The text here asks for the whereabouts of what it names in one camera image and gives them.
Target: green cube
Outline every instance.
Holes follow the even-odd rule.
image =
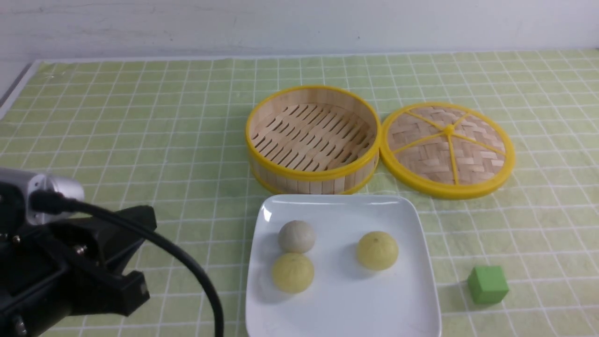
[[[500,266],[477,266],[468,277],[468,289],[476,304],[499,303],[510,291]]]

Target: grid pattern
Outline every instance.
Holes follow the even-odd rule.
[[[462,104],[512,137],[516,168],[487,197],[435,200],[382,165],[361,191],[418,209],[444,337],[598,335],[597,50],[41,64],[0,121],[0,163],[74,177],[110,209],[154,205],[158,232],[216,284],[226,335],[247,336],[247,262],[268,193],[249,173],[244,124],[269,94],[323,83],[382,118],[425,100]],[[470,300],[477,264],[503,267],[503,303]],[[212,335],[210,305],[180,264],[144,244],[129,267],[146,274],[147,304],[129,318],[67,318],[45,337]]]

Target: white plate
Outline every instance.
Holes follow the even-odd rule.
[[[283,251],[279,230],[309,222],[316,244],[308,290],[291,296],[275,288],[270,270]],[[356,261],[356,244],[369,231],[391,234],[400,257],[369,272]],[[441,313],[418,214],[392,195],[276,195],[258,214],[246,293],[251,337],[439,337]]]

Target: steamer basket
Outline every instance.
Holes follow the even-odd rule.
[[[380,121],[368,103],[333,87],[278,92],[250,114],[246,142],[256,179],[273,193],[351,194],[379,160]]]

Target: yellow plastic rim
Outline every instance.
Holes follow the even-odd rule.
[[[368,111],[370,111],[370,113],[373,115],[373,117],[376,121],[376,135],[374,137],[374,143],[370,146],[368,151],[366,151],[366,153],[363,156],[352,161],[348,165],[345,165],[342,167],[337,167],[332,170],[318,171],[318,172],[306,172],[306,171],[300,171],[300,170],[293,170],[291,168],[287,168],[287,167],[283,167],[281,165],[275,164],[272,161],[266,159],[262,154],[260,154],[260,152],[258,152],[258,150],[256,150],[254,145],[252,145],[252,140],[250,139],[250,122],[251,122],[252,118],[254,117],[254,114],[269,100],[272,100],[273,98],[275,98],[277,96],[287,94],[288,92],[291,92],[291,91],[304,90],[304,89],[327,89],[327,90],[341,92],[342,94],[346,94],[346,95],[353,97],[354,99],[358,100],[360,103],[362,103],[366,107],[368,107]],[[270,95],[269,97],[264,99],[262,102],[260,102],[260,104],[258,104],[252,110],[252,112],[250,113],[250,116],[247,118],[247,122],[246,122],[246,144],[247,144],[247,148],[249,149],[250,156],[252,156],[252,158],[254,158],[261,166],[265,167],[269,171],[271,171],[277,175],[289,178],[289,179],[301,180],[301,181],[319,181],[319,180],[329,180],[329,179],[337,179],[337,178],[345,177],[353,172],[356,172],[361,167],[366,165],[366,163],[371,161],[374,158],[374,156],[376,155],[377,151],[379,150],[380,144],[383,139],[380,131],[381,131],[381,124],[380,124],[379,116],[376,114],[376,112],[370,106],[370,104],[368,104],[366,101],[364,101],[362,98],[360,98],[356,94],[353,94],[349,91],[345,91],[343,89],[335,88],[332,86],[324,86],[324,85],[296,86],[296,87],[285,89],[285,90],[282,90],[282,91],[276,92],[275,94]]]
[[[405,166],[400,164],[396,159],[389,147],[389,143],[387,141],[382,142],[380,147],[380,154],[383,159],[383,163],[387,166],[389,171],[402,183],[412,187],[416,191],[432,195],[437,198],[445,198],[445,199],[468,199],[468,198],[478,198],[483,195],[487,195],[499,187],[501,187],[507,180],[507,178],[512,173],[514,169],[514,165],[516,163],[516,154],[514,150],[514,145],[510,140],[510,137],[507,133],[495,122],[487,118],[486,116],[463,106],[458,106],[450,103],[439,103],[439,102],[426,102],[426,103],[418,103],[410,106],[403,107],[396,112],[393,112],[389,117],[385,119],[383,123],[383,132],[382,139],[387,139],[389,135],[389,127],[393,123],[393,121],[399,117],[402,113],[408,112],[412,109],[416,109],[419,107],[428,107],[428,106],[442,106],[453,109],[459,109],[466,112],[467,115],[472,115],[477,118],[480,118],[482,121],[489,124],[501,137],[501,141],[503,142],[506,153],[505,153],[505,163],[501,170],[491,179],[477,183],[473,185],[449,185],[446,183],[434,182],[429,179],[425,179],[424,177],[419,176],[418,174],[410,171]],[[458,119],[457,124],[460,123],[463,118]],[[453,150],[450,150],[450,155],[452,157],[452,168],[455,172],[455,159],[453,157]]]
[[[370,179],[372,179],[372,177],[374,176],[374,172],[376,171],[377,165],[379,165],[379,160],[377,160],[376,163],[374,163],[374,168],[373,168],[372,172],[370,172],[368,174],[368,176],[366,178],[364,178],[364,180],[362,180],[361,183],[357,184],[356,186],[354,186],[346,191],[341,192],[340,194],[354,194],[355,192],[358,192],[360,189],[362,189],[362,187],[366,186],[368,181],[370,181]],[[256,172],[254,171],[254,168],[251,165],[250,165],[250,171],[254,175],[254,178],[256,178],[256,181],[258,181],[260,183],[260,185],[262,185],[264,188],[266,188],[270,193],[272,193],[272,194],[287,194],[277,188],[274,188],[269,183],[267,183],[262,178],[260,178],[256,174]]]

